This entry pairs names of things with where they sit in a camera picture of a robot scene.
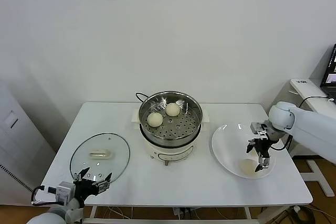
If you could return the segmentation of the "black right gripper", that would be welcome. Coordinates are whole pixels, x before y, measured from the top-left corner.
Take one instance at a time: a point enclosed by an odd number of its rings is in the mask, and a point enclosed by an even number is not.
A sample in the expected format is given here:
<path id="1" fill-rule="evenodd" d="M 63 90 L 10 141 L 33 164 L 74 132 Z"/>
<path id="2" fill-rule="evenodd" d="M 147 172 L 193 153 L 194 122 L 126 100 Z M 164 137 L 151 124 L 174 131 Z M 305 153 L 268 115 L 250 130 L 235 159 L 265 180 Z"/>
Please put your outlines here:
<path id="1" fill-rule="evenodd" d="M 270 158 L 263 157 L 269 156 L 269 149 L 272 146 L 272 141 L 266 132 L 258 132 L 258 137 L 255 140 L 249 140 L 246 153 L 249 153 L 253 148 L 255 148 L 258 157 L 258 165 L 255 168 L 255 172 L 261 171 L 269 167 Z"/>

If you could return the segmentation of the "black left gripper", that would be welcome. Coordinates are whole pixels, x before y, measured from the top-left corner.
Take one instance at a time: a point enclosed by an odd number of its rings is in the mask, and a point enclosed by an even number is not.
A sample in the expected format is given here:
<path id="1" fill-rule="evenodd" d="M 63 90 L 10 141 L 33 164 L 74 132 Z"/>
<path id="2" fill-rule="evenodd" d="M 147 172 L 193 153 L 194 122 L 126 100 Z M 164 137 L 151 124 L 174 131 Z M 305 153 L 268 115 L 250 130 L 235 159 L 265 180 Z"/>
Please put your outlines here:
<path id="1" fill-rule="evenodd" d="M 98 182 L 93 182 L 91 180 L 83 179 L 85 174 L 89 171 L 89 167 L 82 169 L 78 173 L 74 173 L 74 185 L 75 185 L 75 198 L 80 205 L 85 204 L 85 200 L 93 195 L 97 195 L 97 191 L 106 191 L 111 182 L 112 173 L 110 173 L 105 179 Z"/>

